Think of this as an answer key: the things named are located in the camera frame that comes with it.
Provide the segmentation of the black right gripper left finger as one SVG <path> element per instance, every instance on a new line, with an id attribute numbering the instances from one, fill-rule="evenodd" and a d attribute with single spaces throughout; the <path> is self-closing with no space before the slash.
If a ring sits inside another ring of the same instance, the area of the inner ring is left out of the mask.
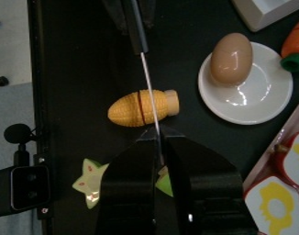
<path id="1" fill-rule="evenodd" d="M 157 163 L 158 133 L 150 128 L 102 176 L 95 235 L 155 235 Z"/>

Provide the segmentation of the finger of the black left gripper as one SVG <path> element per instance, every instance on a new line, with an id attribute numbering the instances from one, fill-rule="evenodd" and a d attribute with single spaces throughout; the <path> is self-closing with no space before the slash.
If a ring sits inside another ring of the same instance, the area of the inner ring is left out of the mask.
<path id="1" fill-rule="evenodd" d="M 102 0 L 112 22 L 122 33 L 127 34 L 127 20 L 122 0 Z"/>
<path id="2" fill-rule="evenodd" d="M 147 28 L 155 25 L 157 0 L 139 0 L 142 22 Z"/>

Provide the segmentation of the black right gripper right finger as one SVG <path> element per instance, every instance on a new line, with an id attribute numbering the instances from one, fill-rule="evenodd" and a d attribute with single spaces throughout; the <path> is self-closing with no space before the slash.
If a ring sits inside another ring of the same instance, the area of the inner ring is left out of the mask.
<path id="1" fill-rule="evenodd" d="M 233 163 L 175 129 L 161 138 L 181 235 L 258 235 Z"/>

